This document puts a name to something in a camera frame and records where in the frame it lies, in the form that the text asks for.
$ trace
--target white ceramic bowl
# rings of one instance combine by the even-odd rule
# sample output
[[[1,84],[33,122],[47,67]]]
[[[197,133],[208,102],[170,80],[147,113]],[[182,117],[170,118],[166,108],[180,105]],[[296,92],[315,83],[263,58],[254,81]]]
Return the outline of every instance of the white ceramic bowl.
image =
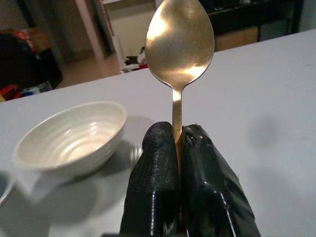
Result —
[[[51,116],[29,131],[15,149],[24,169],[84,175],[115,152],[126,122],[125,108],[114,102],[78,105]]]

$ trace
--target small bowl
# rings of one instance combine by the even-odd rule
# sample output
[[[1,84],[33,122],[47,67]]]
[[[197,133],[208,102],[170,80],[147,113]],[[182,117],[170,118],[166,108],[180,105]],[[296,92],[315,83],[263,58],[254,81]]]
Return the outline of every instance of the small bowl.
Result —
[[[15,148],[23,169],[80,176],[102,166],[123,136],[125,108],[92,102],[57,113],[29,131]]]

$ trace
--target spoon bowl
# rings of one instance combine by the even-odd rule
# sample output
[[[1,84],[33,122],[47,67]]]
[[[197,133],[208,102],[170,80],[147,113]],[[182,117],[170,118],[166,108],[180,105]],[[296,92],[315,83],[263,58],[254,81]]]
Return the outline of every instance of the spoon bowl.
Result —
[[[182,91],[204,73],[213,53],[213,28],[199,1],[165,0],[149,25],[145,55],[151,73],[173,91],[172,126],[178,165]]]

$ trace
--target red object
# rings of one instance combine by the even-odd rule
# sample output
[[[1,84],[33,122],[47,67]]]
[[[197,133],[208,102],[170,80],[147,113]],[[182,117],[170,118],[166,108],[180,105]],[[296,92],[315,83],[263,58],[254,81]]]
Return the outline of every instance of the red object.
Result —
[[[7,85],[0,90],[0,94],[5,100],[12,100],[22,97],[22,93],[19,91],[17,85]]]
[[[139,65],[139,69],[144,69],[144,68],[148,68],[147,64]]]

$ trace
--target bowl rim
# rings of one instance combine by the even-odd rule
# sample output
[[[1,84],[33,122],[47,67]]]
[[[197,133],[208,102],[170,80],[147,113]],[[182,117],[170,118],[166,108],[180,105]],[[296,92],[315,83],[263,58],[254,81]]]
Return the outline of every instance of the bowl rim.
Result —
[[[103,105],[115,105],[117,108],[119,108],[121,110],[121,112],[123,113],[123,120],[120,124],[119,129],[108,139],[108,141],[106,143],[104,143],[101,147],[99,147],[98,149],[84,155],[81,157],[78,157],[77,159],[74,160],[69,160],[67,162],[61,163],[61,164],[54,164],[54,165],[38,165],[38,164],[30,164],[28,162],[25,162],[24,160],[22,160],[20,158],[20,156],[18,155],[18,149],[21,146],[21,143],[23,142],[23,140],[31,133],[33,132],[35,129],[37,129],[38,127],[42,126],[44,123],[46,123],[48,120],[51,120],[65,112],[74,110],[76,108],[79,107],[83,107],[83,106],[88,106],[88,105],[93,105],[93,104],[103,104]],[[60,112],[57,112],[51,116],[49,116],[48,118],[46,118],[45,120],[41,121],[40,123],[38,123],[36,126],[34,126],[31,130],[29,130],[17,143],[17,145],[14,148],[14,152],[13,152],[13,160],[15,163],[17,163],[21,168],[23,169],[28,169],[28,170],[37,170],[37,171],[50,171],[50,170],[55,170],[58,168],[62,168],[62,167],[66,167],[68,165],[74,164],[76,162],[79,162],[80,160],[85,159],[86,157],[90,156],[92,153],[96,152],[97,150],[101,149],[103,146],[105,146],[106,144],[108,144],[124,127],[125,123],[126,123],[126,119],[127,119],[127,111],[126,108],[118,103],[118,102],[114,102],[114,101],[94,101],[94,102],[88,102],[88,103],[82,103],[79,105],[75,105],[75,106],[71,106],[67,109],[64,109]]]

